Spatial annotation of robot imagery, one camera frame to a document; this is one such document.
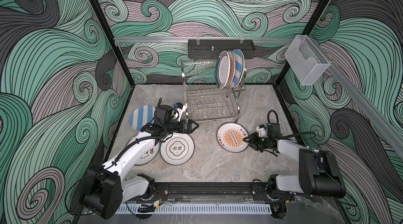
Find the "black tray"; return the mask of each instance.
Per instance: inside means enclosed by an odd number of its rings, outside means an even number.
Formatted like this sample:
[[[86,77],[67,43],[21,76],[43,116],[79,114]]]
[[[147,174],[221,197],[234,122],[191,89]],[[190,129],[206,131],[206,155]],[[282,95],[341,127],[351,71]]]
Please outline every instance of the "black tray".
[[[199,45],[196,39],[189,39],[187,55],[194,60],[216,60],[222,50],[234,49],[241,50],[245,59],[252,59],[256,51],[251,39],[245,39],[242,44],[240,39],[200,39]]]

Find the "red wire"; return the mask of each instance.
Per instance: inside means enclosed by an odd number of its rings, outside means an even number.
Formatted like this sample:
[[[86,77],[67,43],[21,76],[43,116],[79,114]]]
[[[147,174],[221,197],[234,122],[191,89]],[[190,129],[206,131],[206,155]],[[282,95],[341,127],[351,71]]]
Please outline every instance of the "red wire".
[[[156,193],[159,193],[161,196],[162,196],[162,200],[164,200],[165,199],[165,197],[164,197],[164,195],[162,195],[162,193],[161,192],[159,192],[159,191],[155,191]]]

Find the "white vent grille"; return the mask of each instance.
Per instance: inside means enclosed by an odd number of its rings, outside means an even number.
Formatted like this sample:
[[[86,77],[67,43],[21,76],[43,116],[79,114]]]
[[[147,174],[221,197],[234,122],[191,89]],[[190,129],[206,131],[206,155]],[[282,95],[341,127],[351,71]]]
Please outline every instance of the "white vent grille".
[[[128,204],[135,214],[140,204]],[[121,204],[116,214],[131,214],[126,204]],[[272,214],[269,204],[191,204],[164,203],[153,214]]]

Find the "blue striped plate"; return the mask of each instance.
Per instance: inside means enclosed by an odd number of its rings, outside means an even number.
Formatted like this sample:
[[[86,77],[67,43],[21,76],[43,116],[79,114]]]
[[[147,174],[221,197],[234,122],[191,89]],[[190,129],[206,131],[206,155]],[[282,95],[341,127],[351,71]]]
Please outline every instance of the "blue striped plate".
[[[232,50],[235,58],[235,71],[234,71],[234,77],[232,78],[232,82],[229,85],[229,87],[235,87],[237,86],[242,79],[242,69],[243,69],[243,64],[245,60],[243,59],[243,54],[239,49],[234,49]]]
[[[139,107],[133,113],[131,113],[128,124],[135,130],[139,131],[141,128],[152,120],[154,117],[155,107],[152,105],[146,105]]]

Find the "clear plastic box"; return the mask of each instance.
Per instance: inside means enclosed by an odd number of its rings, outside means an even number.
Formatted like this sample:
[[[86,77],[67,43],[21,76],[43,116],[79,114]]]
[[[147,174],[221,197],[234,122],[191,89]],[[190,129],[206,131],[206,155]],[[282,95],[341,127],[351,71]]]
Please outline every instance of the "clear plastic box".
[[[313,85],[330,66],[325,52],[316,40],[307,35],[297,35],[285,53],[290,67],[301,85]]]

